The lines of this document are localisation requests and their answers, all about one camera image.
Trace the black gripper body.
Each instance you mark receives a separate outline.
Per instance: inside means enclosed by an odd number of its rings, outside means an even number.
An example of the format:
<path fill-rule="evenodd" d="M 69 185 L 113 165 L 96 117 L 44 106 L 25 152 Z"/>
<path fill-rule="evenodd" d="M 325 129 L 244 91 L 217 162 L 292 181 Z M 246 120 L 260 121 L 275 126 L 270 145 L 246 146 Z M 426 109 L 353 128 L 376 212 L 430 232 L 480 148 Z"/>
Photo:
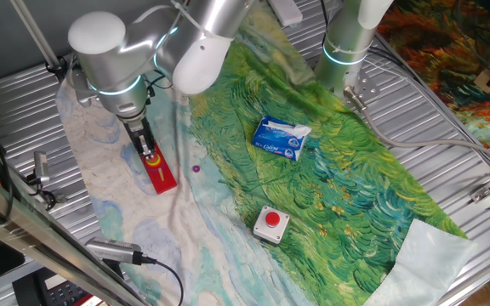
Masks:
<path fill-rule="evenodd" d="M 132 141 L 135 148 L 136 148 L 136 144 L 134 141 L 135 141 L 135 134 L 137 132 L 141 132 L 145 136 L 150 136 L 154 138 L 152 135 L 151 126 L 145 114 L 141 114 L 132 118 L 121 117 L 120 121 L 125 127 L 128 136 L 130 137 L 130 140 Z"/>

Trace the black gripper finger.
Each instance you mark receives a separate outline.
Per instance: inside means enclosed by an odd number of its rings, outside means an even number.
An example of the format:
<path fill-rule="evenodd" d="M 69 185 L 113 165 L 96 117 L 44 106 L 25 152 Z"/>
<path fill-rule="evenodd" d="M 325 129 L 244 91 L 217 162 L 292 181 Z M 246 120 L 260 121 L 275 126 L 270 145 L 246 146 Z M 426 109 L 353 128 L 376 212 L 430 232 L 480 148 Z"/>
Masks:
<path fill-rule="evenodd" d="M 138 153 L 144 156 L 147 153 L 147 143 L 145 141 L 145 136 L 141 132 L 135 134 L 135 144 Z"/>
<path fill-rule="evenodd" d="M 156 154 L 156 142 L 154 141 L 154 138 L 143 135 L 142 149 L 142 155 L 145 157 L 145 159 L 152 159 Z"/>

